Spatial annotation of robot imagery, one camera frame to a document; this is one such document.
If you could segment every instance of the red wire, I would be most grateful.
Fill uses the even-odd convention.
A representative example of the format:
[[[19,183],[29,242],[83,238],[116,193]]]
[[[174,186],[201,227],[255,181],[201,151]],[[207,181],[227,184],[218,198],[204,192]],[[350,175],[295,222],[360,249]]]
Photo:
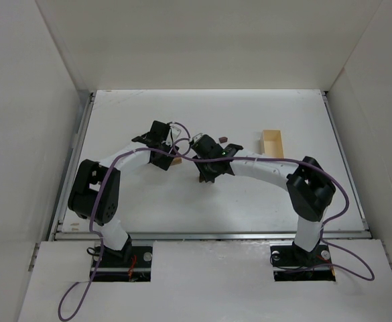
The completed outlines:
[[[134,255],[131,258],[131,266],[130,266],[129,270],[127,271],[128,275],[129,275],[129,282],[130,282],[131,276],[133,274],[133,269],[135,268],[135,265],[136,265],[136,260],[137,260],[136,255]]]
[[[319,258],[320,260],[323,260],[324,262],[330,263],[329,260],[326,260],[325,258],[323,258],[322,256],[316,255],[317,258]]]

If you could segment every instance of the black bracket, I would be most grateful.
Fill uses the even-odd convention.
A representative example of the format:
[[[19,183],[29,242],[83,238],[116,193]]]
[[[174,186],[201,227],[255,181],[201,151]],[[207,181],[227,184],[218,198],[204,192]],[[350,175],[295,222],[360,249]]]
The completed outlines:
[[[309,156],[306,156],[303,162],[322,169],[318,162]],[[288,193],[296,213],[308,221],[320,221],[336,192],[332,181],[306,166],[299,166],[287,178]]]
[[[169,124],[154,121],[149,132],[142,136],[133,138],[132,142],[139,142],[145,144],[148,148],[158,149],[170,154],[176,154],[173,150],[171,151],[172,147],[165,143],[168,139],[169,132]],[[163,170],[167,170],[173,160],[173,157],[165,156],[158,152],[151,152],[149,157],[149,163],[152,163]]]
[[[83,219],[90,217],[98,194],[98,191],[90,188],[90,185],[101,183],[107,171],[108,168],[101,166],[98,162],[91,160],[81,162],[68,199],[68,208],[75,211],[78,217]],[[114,168],[105,185],[94,216],[94,221],[98,225],[102,226],[114,217],[118,207],[119,190],[120,171]]]
[[[242,150],[242,146],[236,144],[229,144],[223,148],[216,143],[210,136],[204,134],[195,142],[190,142],[191,148],[197,153],[194,159],[217,159],[234,156],[237,151]],[[195,162],[197,169],[200,172],[200,180],[202,182],[215,182],[215,178],[221,174],[234,175],[230,161],[220,162]]]

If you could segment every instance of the black mounting plate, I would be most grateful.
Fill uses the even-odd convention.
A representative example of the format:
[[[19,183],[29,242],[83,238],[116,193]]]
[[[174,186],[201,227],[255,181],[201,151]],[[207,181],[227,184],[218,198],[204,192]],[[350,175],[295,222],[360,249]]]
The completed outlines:
[[[331,263],[331,258],[329,260],[323,259],[321,256],[322,251],[330,250],[327,245],[319,245],[315,250],[314,259],[309,263],[302,263],[299,261],[297,257],[295,257],[295,248],[292,245],[277,245],[270,246],[270,262],[273,267],[278,268],[273,272],[273,276],[276,282],[285,282],[285,281],[304,281],[304,280],[329,280],[335,281],[336,276],[334,270],[328,266],[317,268],[315,270],[308,271],[297,271],[291,272],[297,268],[310,267],[320,264]],[[276,256],[273,256],[273,252],[279,252]]]
[[[131,256],[133,258],[136,256],[136,264],[133,268],[132,280],[135,282],[149,282],[151,280],[151,263],[152,259],[145,261],[143,255],[145,253],[150,253],[152,255],[152,246],[132,246]],[[90,276],[96,265],[96,260],[92,261]],[[128,260],[126,262],[122,259],[105,252],[102,256],[102,260],[99,264],[99,268],[96,272],[93,282],[128,282],[129,275],[128,271],[132,265],[132,261]]]

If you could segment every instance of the white table surface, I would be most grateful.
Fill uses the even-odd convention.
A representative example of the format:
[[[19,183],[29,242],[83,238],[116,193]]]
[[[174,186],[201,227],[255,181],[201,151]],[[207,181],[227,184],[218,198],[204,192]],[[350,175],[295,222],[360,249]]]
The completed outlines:
[[[285,157],[314,157],[350,195],[348,213],[326,231],[364,229],[320,91],[98,91],[80,160],[115,153],[149,131],[153,120],[179,121],[192,135],[226,136],[228,143],[258,153],[261,131],[280,129]],[[167,172],[150,164],[140,168],[122,178],[119,198],[116,215],[130,232],[285,232],[297,227],[289,195],[278,187],[228,175],[201,184],[195,165],[186,161]],[[326,216],[343,206],[337,192]],[[68,210],[62,231],[88,231],[88,225]]]
[[[392,271],[377,240],[337,242],[362,256],[376,279],[335,270],[336,282],[275,282],[266,241],[154,243],[151,282],[96,282],[72,322],[308,321],[392,322]],[[88,279],[92,241],[41,244],[19,322],[58,321],[59,300],[75,281]],[[348,254],[331,249],[333,262],[368,276]],[[77,306],[85,284],[65,300]]]

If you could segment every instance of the wooden block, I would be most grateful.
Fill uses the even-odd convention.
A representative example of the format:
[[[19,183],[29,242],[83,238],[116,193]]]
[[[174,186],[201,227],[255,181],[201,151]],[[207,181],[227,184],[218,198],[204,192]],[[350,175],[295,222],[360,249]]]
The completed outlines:
[[[282,135],[278,129],[264,129],[260,139],[261,153],[272,158],[283,158]]]
[[[174,160],[172,161],[172,163],[170,165],[174,166],[175,164],[180,164],[180,163],[182,163],[181,158],[174,158]]]

